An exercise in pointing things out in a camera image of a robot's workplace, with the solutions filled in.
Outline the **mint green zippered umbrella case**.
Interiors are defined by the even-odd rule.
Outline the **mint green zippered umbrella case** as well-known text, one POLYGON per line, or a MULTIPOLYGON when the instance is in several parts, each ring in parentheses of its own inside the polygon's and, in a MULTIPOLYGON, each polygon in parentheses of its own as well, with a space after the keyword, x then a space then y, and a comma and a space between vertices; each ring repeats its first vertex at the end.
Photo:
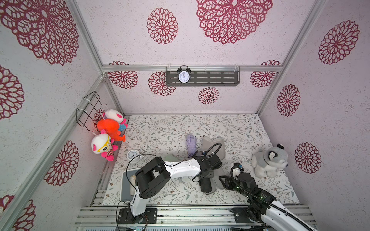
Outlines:
POLYGON ((173 155, 171 155, 171 154, 168 154, 168 155, 166 155, 165 157, 164 157, 164 159, 163 159, 164 161, 166 161, 166 162, 174 162, 174 163, 178 163, 178 162, 181 162, 181 161, 184 161, 184 160, 186 160, 186 159, 179 159, 179 158, 177 158, 177 157, 175 157, 175 156, 173 156, 173 155))

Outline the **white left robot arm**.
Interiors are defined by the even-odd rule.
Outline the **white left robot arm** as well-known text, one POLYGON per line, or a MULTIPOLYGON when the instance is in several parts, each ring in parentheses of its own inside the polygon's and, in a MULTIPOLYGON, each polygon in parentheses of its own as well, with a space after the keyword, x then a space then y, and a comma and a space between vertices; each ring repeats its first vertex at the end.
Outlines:
POLYGON ((133 217, 145 213, 149 199, 157 195, 171 179, 195 177, 210 181, 214 171, 222 167, 220 158, 213 154, 209 157, 192 157, 179 162, 164 161, 155 157, 135 173, 135 194, 130 202, 133 217))

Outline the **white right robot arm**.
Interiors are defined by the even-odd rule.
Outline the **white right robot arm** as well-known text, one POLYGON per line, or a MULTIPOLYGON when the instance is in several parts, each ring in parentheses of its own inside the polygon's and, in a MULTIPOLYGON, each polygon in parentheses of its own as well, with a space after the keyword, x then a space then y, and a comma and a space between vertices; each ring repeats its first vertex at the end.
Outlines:
POLYGON ((306 222, 291 213, 272 194, 258 187, 249 173, 236 177, 220 176, 224 188, 247 197, 247 207, 232 208, 236 223, 264 223, 276 231, 314 231, 306 222))

